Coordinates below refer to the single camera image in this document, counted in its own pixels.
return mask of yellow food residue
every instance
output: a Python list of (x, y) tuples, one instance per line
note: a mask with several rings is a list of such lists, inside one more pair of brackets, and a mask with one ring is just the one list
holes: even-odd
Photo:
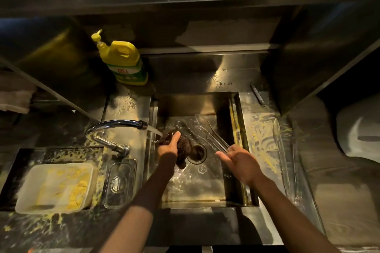
[(84, 180), (78, 182), (74, 189), (70, 193), (69, 205), (66, 207), (70, 210), (79, 209), (82, 205), (84, 196), (87, 192), (88, 183)]

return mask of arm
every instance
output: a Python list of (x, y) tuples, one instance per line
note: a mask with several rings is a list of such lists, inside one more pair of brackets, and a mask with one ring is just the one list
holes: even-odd
[(164, 190), (174, 174), (177, 160), (177, 142), (181, 134), (176, 132), (169, 145), (158, 149), (159, 164), (152, 176), (130, 204), (112, 234), (100, 250), (101, 253), (140, 253), (153, 222)]
[(240, 182), (257, 191), (289, 252), (340, 252), (282, 194), (276, 184), (262, 173), (255, 157), (247, 150), (232, 145), (227, 154), (216, 152), (216, 155), (226, 163)]

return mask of white container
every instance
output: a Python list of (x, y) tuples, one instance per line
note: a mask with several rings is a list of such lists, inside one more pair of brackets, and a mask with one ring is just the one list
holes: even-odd
[(336, 126), (339, 145), (347, 156), (380, 163), (380, 93), (343, 108)]
[(73, 213), (87, 207), (96, 189), (92, 163), (41, 164), (31, 168), (18, 192), (21, 214)]

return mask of yellow dish soap bottle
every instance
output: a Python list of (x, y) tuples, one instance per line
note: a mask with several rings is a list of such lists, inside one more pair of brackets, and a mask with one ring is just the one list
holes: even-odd
[(129, 85), (145, 85), (148, 82), (148, 73), (142, 67), (139, 51), (126, 41), (112, 41), (108, 46), (101, 41), (99, 30), (91, 35), (97, 43), (100, 58), (115, 75), (116, 80)]

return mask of bottle label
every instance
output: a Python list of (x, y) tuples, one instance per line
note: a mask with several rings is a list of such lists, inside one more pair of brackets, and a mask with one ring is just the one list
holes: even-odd
[(116, 79), (122, 82), (144, 82), (147, 76), (147, 73), (142, 70), (141, 58), (135, 66), (107, 65)]

